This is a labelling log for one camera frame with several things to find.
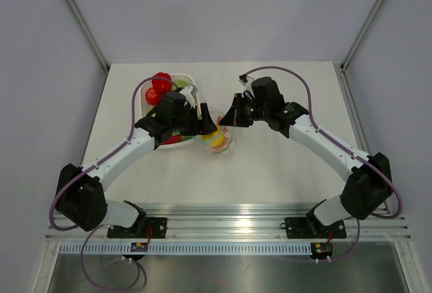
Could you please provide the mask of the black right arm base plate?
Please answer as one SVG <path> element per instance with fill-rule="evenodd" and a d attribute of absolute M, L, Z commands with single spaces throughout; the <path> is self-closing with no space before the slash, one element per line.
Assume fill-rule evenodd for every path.
<path fill-rule="evenodd" d="M 288 239 L 345 239 L 347 233 L 343 221 L 331 225 L 318 225 L 312 229 L 306 217 L 287 217 L 279 228 L 286 231 Z"/>

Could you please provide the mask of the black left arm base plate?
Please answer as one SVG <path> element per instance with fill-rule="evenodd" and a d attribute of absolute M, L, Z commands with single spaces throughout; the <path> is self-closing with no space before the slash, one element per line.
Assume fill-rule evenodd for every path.
<path fill-rule="evenodd" d="M 146 217 L 141 228 L 126 229 L 120 226 L 113 226 L 107 230 L 107 237 L 110 239 L 165 239 L 167 233 L 166 217 Z"/>

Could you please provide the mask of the yellow lemon toy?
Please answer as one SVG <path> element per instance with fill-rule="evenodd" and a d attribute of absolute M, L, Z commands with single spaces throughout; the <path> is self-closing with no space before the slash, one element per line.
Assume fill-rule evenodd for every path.
<path fill-rule="evenodd" d="M 211 148 L 220 146 L 223 143 L 224 138 L 225 136 L 221 126 L 217 126 L 216 131 L 201 136 L 201 140 L 204 142 L 204 144 Z"/>

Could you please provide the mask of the clear zip bag blue zipper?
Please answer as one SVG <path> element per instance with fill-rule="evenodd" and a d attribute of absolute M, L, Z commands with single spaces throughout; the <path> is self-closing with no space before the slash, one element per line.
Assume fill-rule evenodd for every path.
<path fill-rule="evenodd" d="M 234 135 L 227 126 L 220 125 L 223 117 L 222 112 L 211 111 L 210 116 L 217 126 L 217 131 L 209 135 L 197 136 L 194 140 L 200 148 L 210 154 L 227 154 L 234 148 Z"/>

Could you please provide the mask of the red apple toy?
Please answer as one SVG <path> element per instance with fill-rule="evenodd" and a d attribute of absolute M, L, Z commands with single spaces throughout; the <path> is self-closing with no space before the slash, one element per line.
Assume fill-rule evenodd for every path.
<path fill-rule="evenodd" d="M 161 94 L 154 87 L 151 87 L 145 92 L 145 99 L 149 105 L 156 106 L 161 100 Z"/>

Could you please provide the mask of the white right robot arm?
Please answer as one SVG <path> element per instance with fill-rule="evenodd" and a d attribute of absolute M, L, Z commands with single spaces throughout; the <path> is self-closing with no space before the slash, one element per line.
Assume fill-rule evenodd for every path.
<path fill-rule="evenodd" d="M 389 198 L 393 191 L 388 182 L 391 171 L 385 155 L 374 156 L 347 145 L 313 123 L 311 112 L 296 102 L 287 102 L 276 81 L 240 77 L 244 90 L 234 95 L 222 126 L 248 128 L 254 122 L 265 122 L 332 167 L 345 182 L 342 193 L 325 199 L 306 214 L 306 228 L 313 236 L 322 236 L 335 222 L 366 219 Z"/>

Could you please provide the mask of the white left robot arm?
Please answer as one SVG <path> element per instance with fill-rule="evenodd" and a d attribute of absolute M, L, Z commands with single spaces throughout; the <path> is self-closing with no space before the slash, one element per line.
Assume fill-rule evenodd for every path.
<path fill-rule="evenodd" d="M 108 201 L 105 191 L 144 155 L 158 149 L 173 133 L 207 135 L 216 131 L 206 103 L 195 103 L 196 87 L 165 93 L 145 117 L 132 122 L 129 135 L 99 158 L 81 166 L 66 165 L 60 172 L 50 211 L 89 232 L 102 225 L 117 227 L 132 238 L 146 229 L 146 212 L 130 201 Z"/>

